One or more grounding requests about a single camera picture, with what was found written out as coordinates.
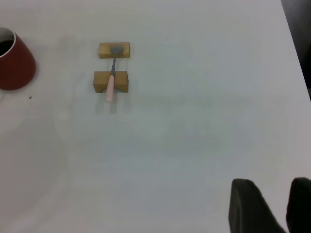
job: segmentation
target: white table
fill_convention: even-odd
[[[0,0],[38,75],[0,101],[0,232],[228,233],[231,181],[279,223],[311,103],[279,0]],[[96,94],[129,41],[129,93]]]

